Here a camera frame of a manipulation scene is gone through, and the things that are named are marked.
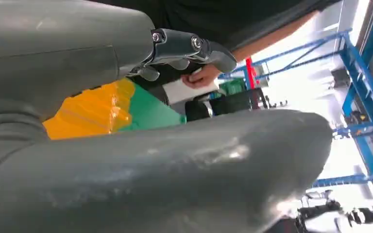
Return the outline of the person's right hand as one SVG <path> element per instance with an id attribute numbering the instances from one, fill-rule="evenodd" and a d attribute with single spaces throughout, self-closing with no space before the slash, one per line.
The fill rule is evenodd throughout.
<path id="1" fill-rule="evenodd" d="M 212 64 L 207 64 L 200 71 L 194 74 L 181 75 L 183 83 L 193 89 L 206 87 L 221 74 L 221 72 Z"/>

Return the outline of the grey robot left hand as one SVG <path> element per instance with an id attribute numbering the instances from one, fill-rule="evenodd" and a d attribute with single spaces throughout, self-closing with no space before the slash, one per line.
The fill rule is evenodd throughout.
<path id="1" fill-rule="evenodd" d="M 49 139 L 64 100 L 149 64 L 236 66 L 222 46 L 86 0 L 0 0 L 0 233 L 261 233 L 330 154 L 321 115 L 244 110 Z"/>

